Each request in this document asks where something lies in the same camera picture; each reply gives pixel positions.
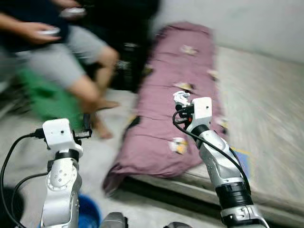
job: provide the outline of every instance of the gray shorts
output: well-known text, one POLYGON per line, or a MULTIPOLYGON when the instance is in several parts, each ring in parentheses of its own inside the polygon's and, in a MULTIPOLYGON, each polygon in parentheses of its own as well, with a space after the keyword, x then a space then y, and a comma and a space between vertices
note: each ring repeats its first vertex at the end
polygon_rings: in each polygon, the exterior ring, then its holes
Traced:
POLYGON ((95 63, 107 46, 90 31, 70 26, 66 43, 50 44, 32 50, 27 58, 27 65, 39 76, 52 81, 63 88, 69 88, 85 71, 80 63, 95 63))

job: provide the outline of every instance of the bare foot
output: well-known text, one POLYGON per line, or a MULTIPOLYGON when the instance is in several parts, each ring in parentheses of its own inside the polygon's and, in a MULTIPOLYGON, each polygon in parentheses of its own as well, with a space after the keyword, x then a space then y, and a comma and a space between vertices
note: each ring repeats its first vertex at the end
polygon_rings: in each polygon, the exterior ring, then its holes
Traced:
POLYGON ((104 123, 97 117, 96 114, 92 117, 92 123, 94 128, 97 130, 99 136, 103 139, 113 138, 112 133, 107 129, 104 123))
POLYGON ((106 108, 116 108, 118 106, 120 106, 120 103, 118 103, 116 101, 102 100, 99 105, 99 110, 106 109, 106 108))

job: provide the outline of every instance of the dark shirt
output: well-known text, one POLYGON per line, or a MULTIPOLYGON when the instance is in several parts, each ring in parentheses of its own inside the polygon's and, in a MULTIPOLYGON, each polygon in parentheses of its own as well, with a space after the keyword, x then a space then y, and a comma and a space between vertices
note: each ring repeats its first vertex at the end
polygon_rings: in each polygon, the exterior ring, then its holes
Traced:
MULTIPOLYGON (((50 0, 0 0, 0 12, 25 22, 41 22, 60 28, 59 36, 63 42, 68 35, 68 23, 59 16, 59 10, 50 0)), ((0 39, 10 51, 23 51, 38 48, 24 39, 1 32, 0 39)))

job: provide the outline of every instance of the person's leg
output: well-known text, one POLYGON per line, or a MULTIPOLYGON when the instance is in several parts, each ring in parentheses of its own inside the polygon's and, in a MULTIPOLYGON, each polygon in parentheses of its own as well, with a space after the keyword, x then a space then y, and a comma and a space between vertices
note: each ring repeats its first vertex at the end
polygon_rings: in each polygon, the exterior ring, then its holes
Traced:
POLYGON ((93 120, 102 138, 112 135, 106 126, 95 117, 100 105, 100 91, 96 84, 85 74, 72 53, 63 44, 52 44, 31 51, 28 66, 45 79, 58 84, 80 102, 84 113, 94 116, 93 120))
POLYGON ((87 65, 99 64, 100 67, 96 71, 95 80, 101 93, 100 108, 118 106, 117 102, 105 100, 105 92, 111 82, 115 65, 119 58, 117 51, 90 31, 77 26, 70 26, 70 35, 66 45, 83 63, 87 65))

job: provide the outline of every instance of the person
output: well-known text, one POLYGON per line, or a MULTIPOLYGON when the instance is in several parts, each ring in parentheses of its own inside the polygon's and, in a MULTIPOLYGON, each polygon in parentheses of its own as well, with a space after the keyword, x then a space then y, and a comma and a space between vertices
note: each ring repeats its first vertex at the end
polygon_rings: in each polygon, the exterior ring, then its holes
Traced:
POLYGON ((100 137, 109 139, 111 132, 96 111, 119 104, 105 99, 105 92, 119 58, 118 53, 94 34, 72 26, 60 17, 60 9, 80 7, 74 0, 0 0, 0 39, 11 52, 29 51, 28 66, 49 81, 73 94, 84 113, 93 114, 100 137), (56 36, 39 31, 60 29, 56 36), (83 64, 100 67, 93 82, 83 64))

